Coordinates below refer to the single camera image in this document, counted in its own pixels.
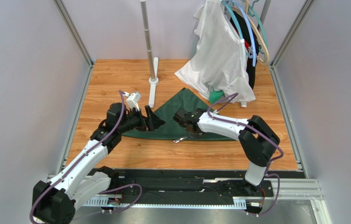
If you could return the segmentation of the dark green cloth napkin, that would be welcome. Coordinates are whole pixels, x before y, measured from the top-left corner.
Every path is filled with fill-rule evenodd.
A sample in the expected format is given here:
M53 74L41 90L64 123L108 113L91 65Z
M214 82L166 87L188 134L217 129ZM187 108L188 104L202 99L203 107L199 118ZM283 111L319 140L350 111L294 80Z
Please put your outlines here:
M177 120L174 120L174 116L180 109L183 110L181 118L184 118L189 112L195 112L197 109L206 111L208 108L209 106L196 94L187 88L183 88L154 111L155 115L165 121L165 124L159 129L153 132L132 130L122 134L122 136L148 140L176 140L187 137L187 140L232 141L231 138L215 133L189 136L189 132L184 127L181 127Z

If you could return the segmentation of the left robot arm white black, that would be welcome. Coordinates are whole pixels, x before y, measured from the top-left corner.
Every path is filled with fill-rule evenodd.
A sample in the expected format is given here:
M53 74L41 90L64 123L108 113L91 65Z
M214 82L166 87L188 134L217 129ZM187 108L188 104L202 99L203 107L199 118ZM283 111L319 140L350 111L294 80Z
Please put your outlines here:
M39 219L45 224L69 224L76 211L92 197L113 187L118 174L101 167L92 177L89 172L121 141L122 134L131 130L152 132L165 121L145 106L146 116L138 108L126 109L124 103L111 104L106 119L101 121L79 155L48 182L39 181L33 189L31 223Z

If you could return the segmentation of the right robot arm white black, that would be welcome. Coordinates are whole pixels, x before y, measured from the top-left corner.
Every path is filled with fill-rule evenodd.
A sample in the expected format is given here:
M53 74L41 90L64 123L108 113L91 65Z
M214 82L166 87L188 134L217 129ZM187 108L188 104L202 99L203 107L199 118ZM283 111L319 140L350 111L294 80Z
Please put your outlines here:
M250 119L235 119L197 109L189 112L179 109L173 120L190 134L214 133L238 141L249 160L244 180L252 187L261 185L267 174L273 154L279 147L280 139L260 116Z

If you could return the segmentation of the silver metal fork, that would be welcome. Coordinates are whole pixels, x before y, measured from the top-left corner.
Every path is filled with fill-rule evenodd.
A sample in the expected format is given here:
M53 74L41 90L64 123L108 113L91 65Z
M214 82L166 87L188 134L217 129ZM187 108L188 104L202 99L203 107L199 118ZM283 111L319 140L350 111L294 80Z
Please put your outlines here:
M180 141L183 141L183 140L187 140L187 139L190 139L191 136L184 136L184 137L181 137L181 138L178 138L176 140L174 140L174 143L179 143Z

